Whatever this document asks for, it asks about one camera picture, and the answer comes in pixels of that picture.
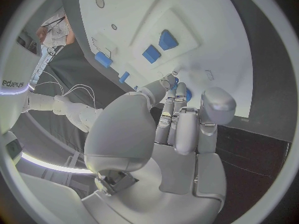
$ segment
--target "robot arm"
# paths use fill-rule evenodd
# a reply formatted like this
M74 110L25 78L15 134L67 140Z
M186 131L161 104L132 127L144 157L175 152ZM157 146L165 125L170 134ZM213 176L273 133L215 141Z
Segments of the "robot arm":
M22 112L29 110L53 111L65 115L69 121L83 132L89 132L103 109L94 109L82 103L72 103L65 96L45 96L28 92Z

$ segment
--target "hole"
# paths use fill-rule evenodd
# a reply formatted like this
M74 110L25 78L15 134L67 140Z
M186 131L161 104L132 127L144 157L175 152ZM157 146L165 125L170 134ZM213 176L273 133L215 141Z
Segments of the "hole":
M99 8L103 8L105 6L104 0L96 0L96 4Z

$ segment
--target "person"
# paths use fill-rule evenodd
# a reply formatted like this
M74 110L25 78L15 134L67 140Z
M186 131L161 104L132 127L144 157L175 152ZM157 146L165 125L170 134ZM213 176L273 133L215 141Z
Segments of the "person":
M75 34L63 10L45 21L36 35L40 43L47 47L65 46L75 41Z

